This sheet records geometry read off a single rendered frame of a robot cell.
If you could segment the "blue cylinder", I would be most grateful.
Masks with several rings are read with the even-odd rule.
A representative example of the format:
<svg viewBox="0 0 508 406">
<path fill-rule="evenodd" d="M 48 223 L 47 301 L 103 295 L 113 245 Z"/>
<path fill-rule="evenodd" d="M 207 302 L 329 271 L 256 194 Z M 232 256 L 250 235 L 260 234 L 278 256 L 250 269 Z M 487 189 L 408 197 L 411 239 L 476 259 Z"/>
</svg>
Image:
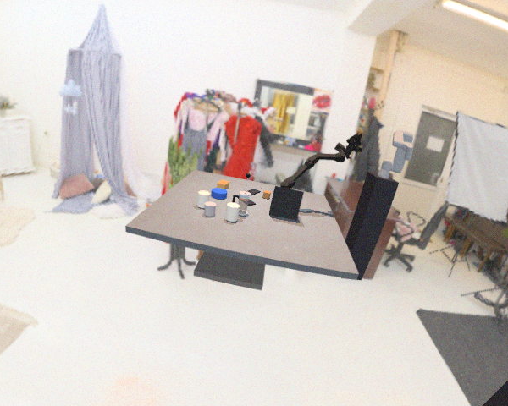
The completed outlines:
<svg viewBox="0 0 508 406">
<path fill-rule="evenodd" d="M 220 188 L 213 188 L 211 191 L 211 196 L 215 199 L 225 199 L 227 197 L 227 190 Z"/>
</svg>

